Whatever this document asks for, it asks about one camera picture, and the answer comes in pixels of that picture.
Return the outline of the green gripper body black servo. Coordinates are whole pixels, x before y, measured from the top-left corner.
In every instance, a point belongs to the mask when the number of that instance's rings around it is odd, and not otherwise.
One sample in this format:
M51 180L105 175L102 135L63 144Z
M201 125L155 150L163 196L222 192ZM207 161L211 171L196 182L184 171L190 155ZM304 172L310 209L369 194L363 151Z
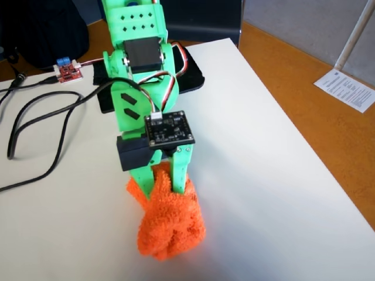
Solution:
M170 71L137 74L134 81L116 81L111 86L112 103L121 132L116 145L124 171L150 164L155 151L149 148L146 139L145 117L166 112L174 105L178 94L176 74Z

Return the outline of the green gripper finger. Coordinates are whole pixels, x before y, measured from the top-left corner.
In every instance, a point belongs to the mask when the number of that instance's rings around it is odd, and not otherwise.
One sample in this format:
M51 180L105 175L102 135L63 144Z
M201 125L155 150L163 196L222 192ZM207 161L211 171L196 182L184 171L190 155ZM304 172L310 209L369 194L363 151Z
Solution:
M154 172L150 165L130 170L128 192L137 202L147 202L154 187Z
M178 146L171 160L172 190L184 193L188 165L192 158L193 145Z

